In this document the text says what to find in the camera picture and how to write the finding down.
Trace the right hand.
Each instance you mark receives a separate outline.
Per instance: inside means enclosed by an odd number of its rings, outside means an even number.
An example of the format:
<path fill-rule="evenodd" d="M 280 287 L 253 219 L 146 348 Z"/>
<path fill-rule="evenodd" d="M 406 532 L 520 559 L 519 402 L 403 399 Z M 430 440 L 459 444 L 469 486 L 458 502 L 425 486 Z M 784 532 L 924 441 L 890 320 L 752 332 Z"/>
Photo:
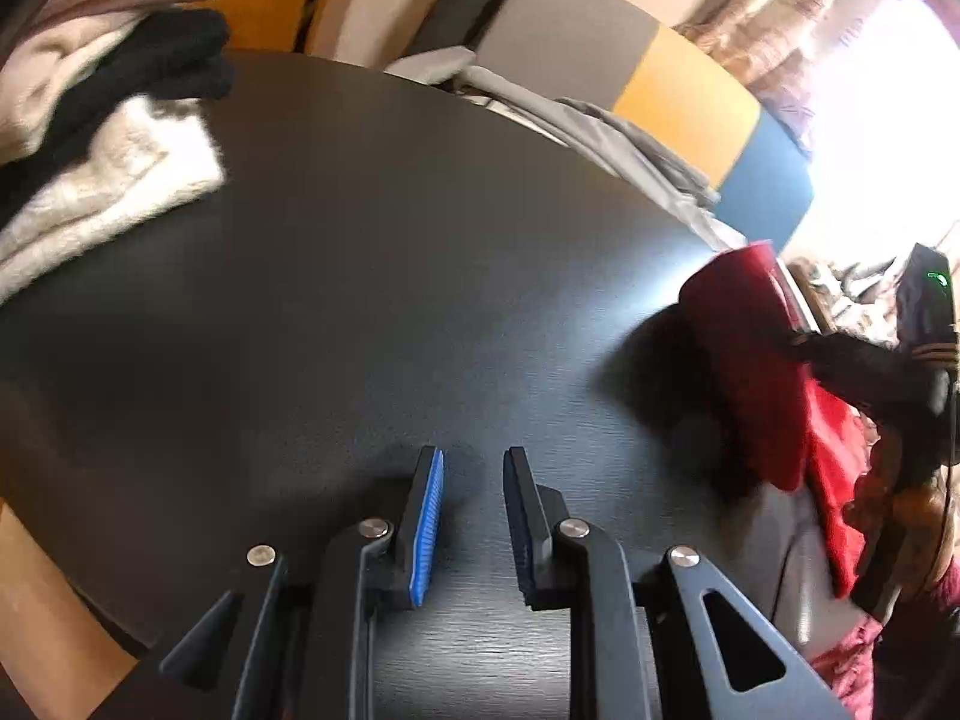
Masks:
<path fill-rule="evenodd" d="M 843 520 L 874 546 L 884 525 L 896 523 L 905 539 L 896 556 L 893 582 L 901 600 L 913 600 L 944 578 L 958 546 L 958 478 L 942 466 L 918 488 L 893 490 L 903 460 L 903 440 L 895 427 L 875 425 L 869 470 L 857 478 Z"/>

